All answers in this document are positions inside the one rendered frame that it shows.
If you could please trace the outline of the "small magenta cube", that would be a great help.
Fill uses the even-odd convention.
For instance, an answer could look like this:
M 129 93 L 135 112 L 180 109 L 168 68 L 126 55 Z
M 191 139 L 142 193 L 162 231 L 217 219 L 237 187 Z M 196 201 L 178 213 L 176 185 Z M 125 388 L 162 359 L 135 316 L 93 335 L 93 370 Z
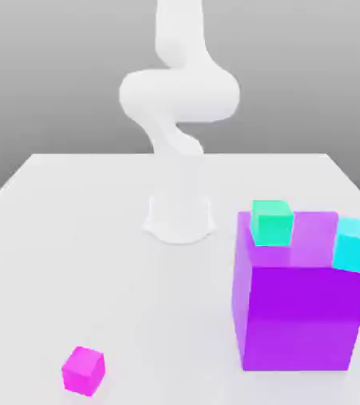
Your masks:
M 104 354 L 76 346 L 62 366 L 64 388 L 91 397 L 105 375 Z

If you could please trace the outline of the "small green cube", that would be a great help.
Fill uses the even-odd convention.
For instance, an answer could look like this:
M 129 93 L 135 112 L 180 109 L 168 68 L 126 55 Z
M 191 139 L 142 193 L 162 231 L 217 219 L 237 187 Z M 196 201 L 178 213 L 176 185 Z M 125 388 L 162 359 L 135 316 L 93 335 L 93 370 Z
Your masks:
M 252 201 L 250 231 L 257 246 L 290 245 L 294 213 L 285 200 Z

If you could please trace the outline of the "large purple box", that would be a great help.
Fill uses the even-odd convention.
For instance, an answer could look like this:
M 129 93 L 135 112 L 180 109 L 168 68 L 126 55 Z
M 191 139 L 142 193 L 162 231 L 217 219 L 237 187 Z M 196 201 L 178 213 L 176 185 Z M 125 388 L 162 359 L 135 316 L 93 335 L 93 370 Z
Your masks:
M 296 212 L 288 246 L 257 246 L 237 215 L 232 313 L 244 371 L 344 371 L 360 327 L 360 273 L 332 265 L 339 215 Z

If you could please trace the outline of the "small cyan cube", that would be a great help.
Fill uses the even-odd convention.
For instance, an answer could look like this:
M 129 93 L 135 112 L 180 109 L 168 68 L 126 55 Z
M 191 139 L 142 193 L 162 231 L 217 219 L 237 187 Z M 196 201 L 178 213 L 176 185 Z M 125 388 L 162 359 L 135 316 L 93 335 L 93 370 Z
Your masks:
M 332 266 L 336 269 L 360 273 L 360 219 L 339 217 Z

